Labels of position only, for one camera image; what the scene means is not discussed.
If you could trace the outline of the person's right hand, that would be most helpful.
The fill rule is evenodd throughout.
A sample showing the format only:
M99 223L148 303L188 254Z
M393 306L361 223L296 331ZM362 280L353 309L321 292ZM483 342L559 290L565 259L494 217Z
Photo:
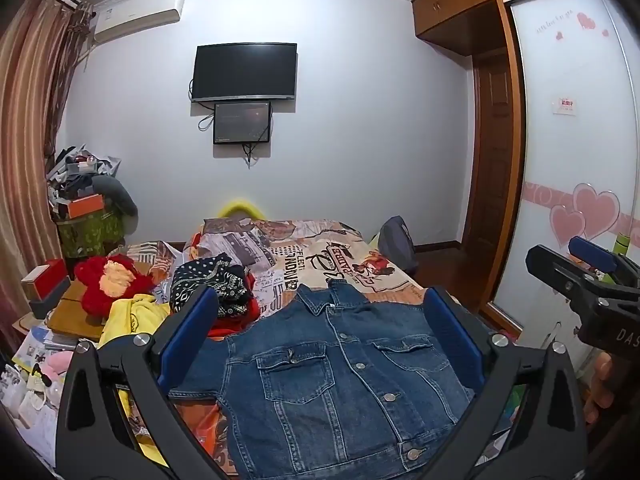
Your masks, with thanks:
M593 425L599 415L614 401L618 383L626 374L626 364L615 356L601 351L593 364L590 393L584 406L585 420Z

